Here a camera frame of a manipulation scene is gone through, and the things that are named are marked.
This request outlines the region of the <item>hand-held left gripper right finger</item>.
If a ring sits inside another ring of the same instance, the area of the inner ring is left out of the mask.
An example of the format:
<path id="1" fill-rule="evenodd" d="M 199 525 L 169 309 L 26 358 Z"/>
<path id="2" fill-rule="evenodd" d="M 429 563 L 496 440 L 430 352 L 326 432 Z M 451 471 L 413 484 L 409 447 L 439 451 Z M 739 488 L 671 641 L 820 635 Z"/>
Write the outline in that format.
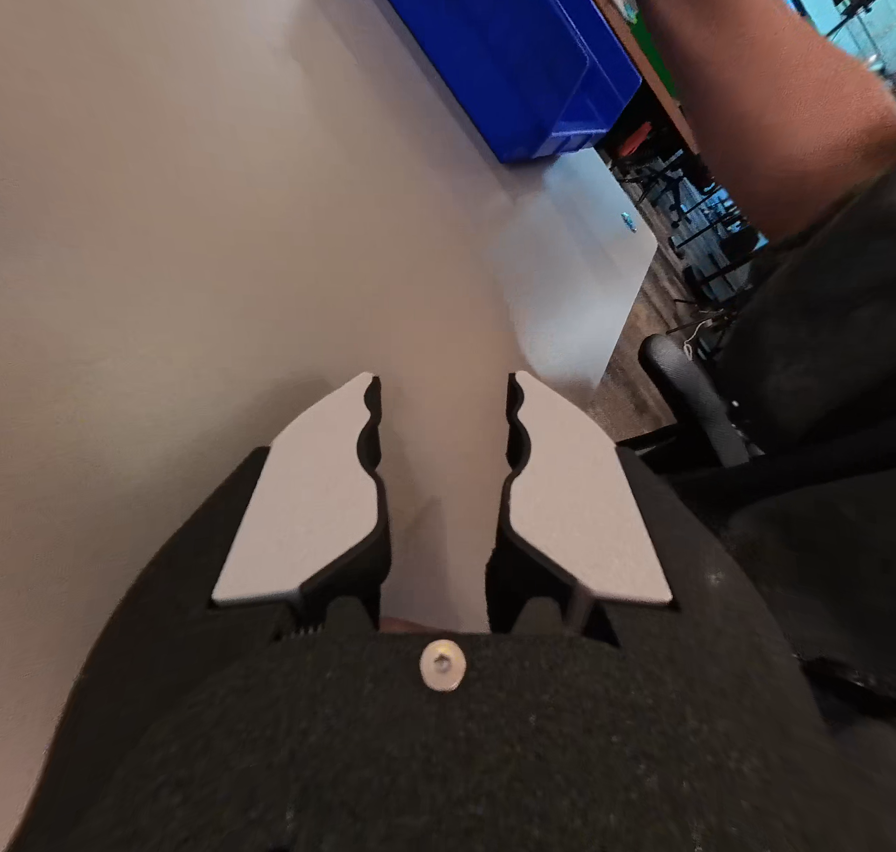
<path id="1" fill-rule="evenodd" d="M 665 608 L 673 599 L 616 444 L 525 371 L 509 374 L 507 462 L 487 601 L 576 596 Z"/>

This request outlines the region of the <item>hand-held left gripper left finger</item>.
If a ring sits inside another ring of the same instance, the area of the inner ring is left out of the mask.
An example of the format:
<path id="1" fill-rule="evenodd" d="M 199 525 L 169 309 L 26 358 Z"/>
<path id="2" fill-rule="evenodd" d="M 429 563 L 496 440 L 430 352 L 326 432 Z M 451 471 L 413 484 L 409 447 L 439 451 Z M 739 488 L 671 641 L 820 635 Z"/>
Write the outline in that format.
<path id="1" fill-rule="evenodd" d="M 392 565 L 378 376 L 361 373 L 273 440 L 211 592 L 219 607 L 378 608 Z"/>

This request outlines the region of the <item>blue plastic bin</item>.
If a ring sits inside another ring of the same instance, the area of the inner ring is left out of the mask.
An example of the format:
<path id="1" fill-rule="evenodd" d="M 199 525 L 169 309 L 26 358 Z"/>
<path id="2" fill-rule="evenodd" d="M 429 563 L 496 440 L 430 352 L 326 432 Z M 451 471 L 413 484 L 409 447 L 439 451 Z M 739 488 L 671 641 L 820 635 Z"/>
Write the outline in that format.
<path id="1" fill-rule="evenodd" d="M 594 0 L 387 0 L 500 163 L 578 152 L 639 89 Z"/>

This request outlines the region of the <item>person's right forearm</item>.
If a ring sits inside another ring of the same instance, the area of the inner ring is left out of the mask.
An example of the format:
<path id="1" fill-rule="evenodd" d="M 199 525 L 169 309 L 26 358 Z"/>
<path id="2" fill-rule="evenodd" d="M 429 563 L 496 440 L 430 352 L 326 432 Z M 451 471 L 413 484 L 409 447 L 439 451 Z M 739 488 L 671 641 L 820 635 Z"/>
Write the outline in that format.
<path id="1" fill-rule="evenodd" d="M 782 0 L 635 0 L 700 154 L 778 241 L 894 169 L 894 97 Z"/>

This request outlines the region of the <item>green box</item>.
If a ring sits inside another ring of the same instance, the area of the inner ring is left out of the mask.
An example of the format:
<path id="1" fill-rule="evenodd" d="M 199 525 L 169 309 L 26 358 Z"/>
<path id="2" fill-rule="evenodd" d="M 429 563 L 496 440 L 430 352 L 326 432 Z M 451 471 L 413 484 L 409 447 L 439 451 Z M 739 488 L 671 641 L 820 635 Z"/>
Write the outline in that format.
<path id="1" fill-rule="evenodd" d="M 674 100 L 679 101 L 680 94 L 678 86 L 676 85 L 671 73 L 666 66 L 666 63 L 664 62 L 660 52 L 658 51 L 651 33 L 645 25 L 643 12 L 638 11 L 636 14 L 627 14 L 626 20 L 628 22 L 629 29 L 631 30 L 634 40 L 637 42 L 637 45 L 641 49 L 641 51 L 644 52 L 645 57 L 648 59 L 652 69 L 658 76 L 659 80 L 662 82 L 669 95 Z"/>

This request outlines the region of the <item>person's black chair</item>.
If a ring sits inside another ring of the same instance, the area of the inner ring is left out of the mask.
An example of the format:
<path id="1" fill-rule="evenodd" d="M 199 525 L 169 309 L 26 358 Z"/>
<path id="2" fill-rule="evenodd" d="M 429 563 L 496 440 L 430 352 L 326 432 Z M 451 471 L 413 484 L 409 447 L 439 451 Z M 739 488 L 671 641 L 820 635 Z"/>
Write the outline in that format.
<path id="1" fill-rule="evenodd" d="M 765 455 L 732 422 L 728 403 L 676 341 L 653 334 L 638 362 L 671 411 L 672 424 L 616 443 L 661 477 L 744 466 Z"/>

